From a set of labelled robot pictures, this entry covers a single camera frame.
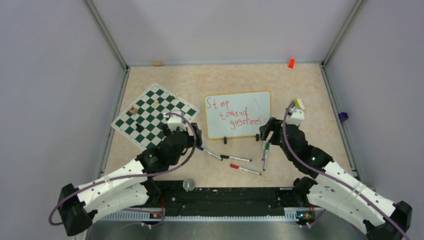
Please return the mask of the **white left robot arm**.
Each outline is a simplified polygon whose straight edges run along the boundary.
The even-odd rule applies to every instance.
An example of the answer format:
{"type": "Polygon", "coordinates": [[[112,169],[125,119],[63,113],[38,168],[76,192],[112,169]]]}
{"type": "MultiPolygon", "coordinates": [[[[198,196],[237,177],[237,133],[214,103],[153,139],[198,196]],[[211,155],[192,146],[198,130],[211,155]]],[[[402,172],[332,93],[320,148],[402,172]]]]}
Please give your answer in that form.
{"type": "Polygon", "coordinates": [[[130,160],[118,170],[91,183],[62,187],[57,211],[66,235],[76,236],[86,231],[102,217],[132,206],[154,207],[160,202],[161,190],[153,180],[159,173],[169,173],[188,149],[202,144],[202,130],[196,123],[188,126],[193,132],[170,130],[162,125],[164,140],[130,160]]]}

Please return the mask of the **yellow framed whiteboard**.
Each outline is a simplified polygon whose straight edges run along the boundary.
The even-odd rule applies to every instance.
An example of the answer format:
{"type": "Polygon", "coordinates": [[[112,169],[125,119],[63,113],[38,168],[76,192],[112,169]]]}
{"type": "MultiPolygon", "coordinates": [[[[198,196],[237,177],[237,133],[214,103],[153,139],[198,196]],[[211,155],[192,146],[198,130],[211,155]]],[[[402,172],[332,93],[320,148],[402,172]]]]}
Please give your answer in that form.
{"type": "Polygon", "coordinates": [[[207,95],[204,98],[209,139],[253,137],[271,117],[270,91],[207,95]]]}

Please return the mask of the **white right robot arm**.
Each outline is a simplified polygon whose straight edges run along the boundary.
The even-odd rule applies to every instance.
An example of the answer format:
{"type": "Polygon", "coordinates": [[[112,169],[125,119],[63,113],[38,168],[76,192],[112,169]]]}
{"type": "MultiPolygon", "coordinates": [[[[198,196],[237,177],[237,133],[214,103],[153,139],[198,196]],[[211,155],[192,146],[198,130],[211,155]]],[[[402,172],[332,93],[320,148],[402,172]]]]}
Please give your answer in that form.
{"type": "Polygon", "coordinates": [[[345,171],[329,154],[308,143],[301,120],[268,119],[259,127],[261,140],[279,146],[305,177],[294,182],[293,200],[299,206],[319,206],[347,221],[368,240],[407,240],[412,207],[394,202],[345,171]]]}

